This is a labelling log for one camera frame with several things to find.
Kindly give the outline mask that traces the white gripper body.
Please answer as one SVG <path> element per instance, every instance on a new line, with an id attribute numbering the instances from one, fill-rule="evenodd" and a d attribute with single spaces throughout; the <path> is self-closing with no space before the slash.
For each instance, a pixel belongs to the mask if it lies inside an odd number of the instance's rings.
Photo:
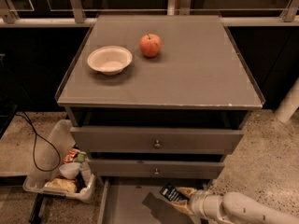
<path id="1" fill-rule="evenodd" d="M 221 215 L 222 197 L 197 190 L 189 201 L 189 206 L 196 217 L 217 220 Z"/>

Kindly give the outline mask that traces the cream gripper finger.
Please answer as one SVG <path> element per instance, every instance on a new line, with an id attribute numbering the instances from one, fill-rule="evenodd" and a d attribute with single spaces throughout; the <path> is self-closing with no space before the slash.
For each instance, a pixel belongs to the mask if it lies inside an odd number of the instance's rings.
<path id="1" fill-rule="evenodd" d="M 192 195 L 197 191 L 197 189 L 194 188 L 186 188 L 186 187 L 179 187 L 178 191 L 182 193 L 185 197 L 190 199 Z"/>
<path id="2" fill-rule="evenodd" d="M 182 201 L 178 201 L 178 202 L 171 202 L 171 205 L 177 211 L 179 211 L 180 213 L 183 213 L 183 214 L 188 215 L 188 216 L 192 216 L 193 215 L 193 211 L 189 207 L 187 200 L 182 200 Z"/>

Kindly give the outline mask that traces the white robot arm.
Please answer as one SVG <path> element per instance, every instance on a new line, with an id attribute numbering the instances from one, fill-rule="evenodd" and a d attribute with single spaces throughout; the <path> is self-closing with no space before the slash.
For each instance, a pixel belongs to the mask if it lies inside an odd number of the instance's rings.
<path id="1" fill-rule="evenodd" d="M 299 224 L 299 218 L 262 205 L 239 192 L 223 196 L 193 188 L 170 191 L 170 203 L 181 213 L 218 224 Z"/>

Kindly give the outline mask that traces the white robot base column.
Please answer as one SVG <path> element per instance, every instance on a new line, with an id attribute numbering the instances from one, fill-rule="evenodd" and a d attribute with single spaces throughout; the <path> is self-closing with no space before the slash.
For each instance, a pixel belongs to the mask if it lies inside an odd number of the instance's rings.
<path id="1" fill-rule="evenodd" d="M 299 78 L 296 79 L 291 89 L 286 94 L 276 111 L 275 117 L 285 123 L 287 122 L 295 111 L 299 108 Z"/>

